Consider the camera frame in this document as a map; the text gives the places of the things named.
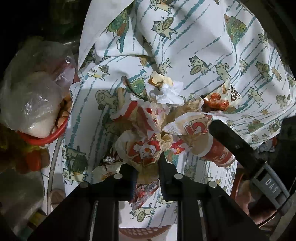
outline trash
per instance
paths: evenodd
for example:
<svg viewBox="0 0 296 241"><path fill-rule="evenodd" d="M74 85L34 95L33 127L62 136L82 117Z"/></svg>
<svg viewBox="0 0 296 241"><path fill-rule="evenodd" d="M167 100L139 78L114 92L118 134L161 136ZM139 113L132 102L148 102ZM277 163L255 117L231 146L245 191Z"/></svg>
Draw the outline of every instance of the trash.
<svg viewBox="0 0 296 241"><path fill-rule="evenodd" d="M35 137L49 136L74 73L74 57L65 46L28 40L5 71L0 93L5 125Z"/></svg>

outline fast food wrapper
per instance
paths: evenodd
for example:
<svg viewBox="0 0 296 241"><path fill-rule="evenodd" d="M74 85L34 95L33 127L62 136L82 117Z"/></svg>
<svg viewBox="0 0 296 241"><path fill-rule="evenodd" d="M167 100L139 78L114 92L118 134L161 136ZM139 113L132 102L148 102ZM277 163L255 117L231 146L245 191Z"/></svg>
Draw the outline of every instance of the fast food wrapper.
<svg viewBox="0 0 296 241"><path fill-rule="evenodd" d="M218 89L214 90L204 98L209 107L216 110L224 110L239 104L242 96L233 88L230 81L226 81Z"/></svg>
<svg viewBox="0 0 296 241"><path fill-rule="evenodd" d="M219 167L227 167L235 157L208 132L214 114L188 112L167 124L163 131L175 137L171 150L180 154L191 150L194 155L214 162Z"/></svg>
<svg viewBox="0 0 296 241"><path fill-rule="evenodd" d="M111 119L114 122L130 121L141 137L149 139L155 133L160 133L161 125L169 112L165 104L133 100L125 103L120 111L111 115Z"/></svg>
<svg viewBox="0 0 296 241"><path fill-rule="evenodd" d="M137 183L149 184L158 179L157 161L162 153L159 133L142 138L127 130L117 139L115 149L121 159L139 172Z"/></svg>

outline white tissue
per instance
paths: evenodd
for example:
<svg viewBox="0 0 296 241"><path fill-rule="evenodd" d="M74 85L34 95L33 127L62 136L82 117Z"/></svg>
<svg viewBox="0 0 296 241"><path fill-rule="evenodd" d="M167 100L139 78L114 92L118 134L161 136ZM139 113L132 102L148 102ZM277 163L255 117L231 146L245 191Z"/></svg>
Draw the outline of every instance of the white tissue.
<svg viewBox="0 0 296 241"><path fill-rule="evenodd" d="M173 86L164 84L160 88L162 94L156 95L155 99L160 104L176 104L179 106L184 105L184 100L179 96L179 93L183 90L183 83L179 81L174 81Z"/></svg>

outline food wrapper with logo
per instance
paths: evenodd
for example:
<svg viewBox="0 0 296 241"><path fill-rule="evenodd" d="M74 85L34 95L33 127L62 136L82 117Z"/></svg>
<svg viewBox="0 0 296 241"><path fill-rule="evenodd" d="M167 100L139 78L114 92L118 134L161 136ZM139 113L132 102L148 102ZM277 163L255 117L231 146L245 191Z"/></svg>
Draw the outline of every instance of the food wrapper with logo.
<svg viewBox="0 0 296 241"><path fill-rule="evenodd" d="M171 150L180 154L191 150L194 155L214 162L219 167L227 167L235 157L208 132L214 114L188 112L167 124L163 131L174 136Z"/></svg>
<svg viewBox="0 0 296 241"><path fill-rule="evenodd" d="M172 143L170 135L161 137L161 125L169 113L167 105L143 100L130 101L113 114L114 122L122 119L132 123L115 143L121 159L139 172L137 183L148 184L158 179L157 161L163 151Z"/></svg>
<svg viewBox="0 0 296 241"><path fill-rule="evenodd" d="M225 110L239 104L242 96L226 81L204 98L205 105L214 110Z"/></svg>
<svg viewBox="0 0 296 241"><path fill-rule="evenodd" d="M148 198L155 193L159 187L159 180L153 181L150 184L137 184L136 194L133 200L130 201L130 205L133 210L137 210L142 207Z"/></svg>

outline crumpled paper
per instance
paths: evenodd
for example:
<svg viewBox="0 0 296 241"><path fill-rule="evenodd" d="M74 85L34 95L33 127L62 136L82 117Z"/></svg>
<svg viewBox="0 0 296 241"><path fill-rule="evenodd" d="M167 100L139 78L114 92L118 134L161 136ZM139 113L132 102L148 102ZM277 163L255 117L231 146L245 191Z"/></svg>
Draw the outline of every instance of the crumpled paper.
<svg viewBox="0 0 296 241"><path fill-rule="evenodd" d="M184 105L183 98L179 96L183 90L183 82L172 81L171 78L153 71L145 87L150 101L160 104Z"/></svg>
<svg viewBox="0 0 296 241"><path fill-rule="evenodd" d="M215 114L188 112L167 124L163 131L173 135L171 150L181 154L190 150L194 155L214 162L219 167L227 167L235 157L208 132L208 126Z"/></svg>
<svg viewBox="0 0 296 241"><path fill-rule="evenodd" d="M122 119L132 123L115 143L121 159L139 172L137 183L151 183L158 179L157 161L162 153L162 145L169 146L172 138L161 138L161 125L169 113L167 105L143 100L134 100L123 105L111 118L117 122Z"/></svg>
<svg viewBox="0 0 296 241"><path fill-rule="evenodd" d="M112 164L98 166L92 171L94 183L100 183L107 177L118 173L123 162L114 162Z"/></svg>

